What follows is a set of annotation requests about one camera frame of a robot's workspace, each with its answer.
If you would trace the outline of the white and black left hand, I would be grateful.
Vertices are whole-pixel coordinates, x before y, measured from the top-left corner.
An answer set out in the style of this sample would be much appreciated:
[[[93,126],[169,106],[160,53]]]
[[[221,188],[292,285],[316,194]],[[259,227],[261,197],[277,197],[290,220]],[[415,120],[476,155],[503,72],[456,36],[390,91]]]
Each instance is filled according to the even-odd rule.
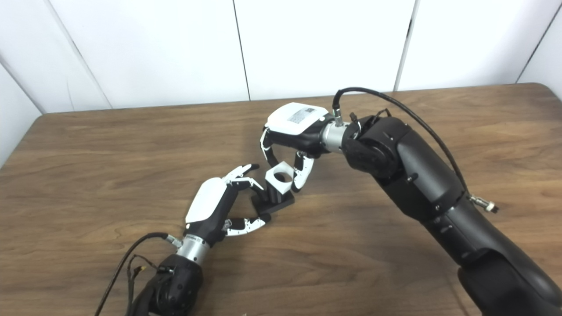
[[[251,189],[261,198],[264,188],[247,173],[259,169],[259,164],[237,166],[226,176],[203,182],[185,216],[185,235],[195,236],[212,248],[227,236],[249,234],[271,220],[269,214],[251,218],[232,218],[229,213],[239,192]]]

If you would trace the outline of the white and black right hand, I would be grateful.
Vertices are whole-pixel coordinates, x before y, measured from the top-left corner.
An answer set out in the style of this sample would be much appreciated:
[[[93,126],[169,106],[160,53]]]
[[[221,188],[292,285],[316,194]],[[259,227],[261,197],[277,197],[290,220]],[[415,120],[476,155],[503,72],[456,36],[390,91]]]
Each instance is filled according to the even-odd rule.
[[[267,118],[259,143],[268,164],[271,167],[279,164],[273,152],[274,144],[296,150],[291,186],[293,192],[301,191],[315,159],[329,152],[322,136],[334,119],[325,108],[297,102],[281,106]]]

